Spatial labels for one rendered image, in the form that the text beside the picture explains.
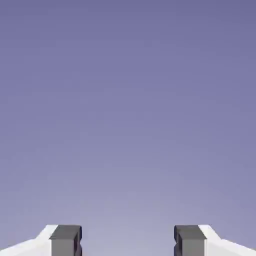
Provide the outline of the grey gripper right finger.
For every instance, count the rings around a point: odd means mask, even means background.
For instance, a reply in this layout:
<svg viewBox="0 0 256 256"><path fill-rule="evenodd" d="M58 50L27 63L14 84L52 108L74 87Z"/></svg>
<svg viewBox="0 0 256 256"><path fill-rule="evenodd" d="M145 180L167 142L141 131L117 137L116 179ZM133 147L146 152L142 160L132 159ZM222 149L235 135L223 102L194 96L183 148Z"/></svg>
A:
<svg viewBox="0 0 256 256"><path fill-rule="evenodd" d="M173 256L256 256L256 249L222 239L208 224L175 225Z"/></svg>

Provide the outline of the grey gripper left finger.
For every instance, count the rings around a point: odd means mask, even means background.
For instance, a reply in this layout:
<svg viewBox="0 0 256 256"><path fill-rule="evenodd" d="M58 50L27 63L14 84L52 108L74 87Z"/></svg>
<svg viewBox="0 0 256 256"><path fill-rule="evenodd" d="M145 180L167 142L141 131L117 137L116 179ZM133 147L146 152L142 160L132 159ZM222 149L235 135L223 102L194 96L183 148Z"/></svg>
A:
<svg viewBox="0 0 256 256"><path fill-rule="evenodd" d="M48 224L33 239L0 250L0 256L83 256L81 225Z"/></svg>

